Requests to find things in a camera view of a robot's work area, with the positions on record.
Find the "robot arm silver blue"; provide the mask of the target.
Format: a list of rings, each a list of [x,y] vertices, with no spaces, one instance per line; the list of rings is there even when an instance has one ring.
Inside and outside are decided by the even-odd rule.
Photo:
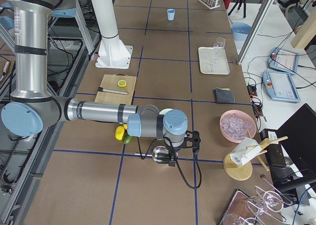
[[[188,130],[187,116],[180,110],[160,114],[153,105],[86,102],[48,92],[47,19],[75,16],[76,0],[7,1],[14,10],[16,88],[1,119],[11,133],[26,137],[63,121],[115,122],[126,124],[130,136],[163,140],[170,166],[178,166],[177,152],[186,149],[188,142],[197,160],[199,133]]]

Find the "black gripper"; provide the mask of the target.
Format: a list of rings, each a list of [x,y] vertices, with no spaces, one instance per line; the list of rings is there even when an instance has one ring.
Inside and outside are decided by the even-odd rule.
[[[179,150],[191,149],[193,154],[198,154],[200,146],[200,135],[198,131],[187,130],[183,135],[183,140],[180,142],[171,141],[167,135],[164,137],[164,143],[168,150],[174,149],[175,152],[169,151],[168,166],[175,167],[178,159]]]

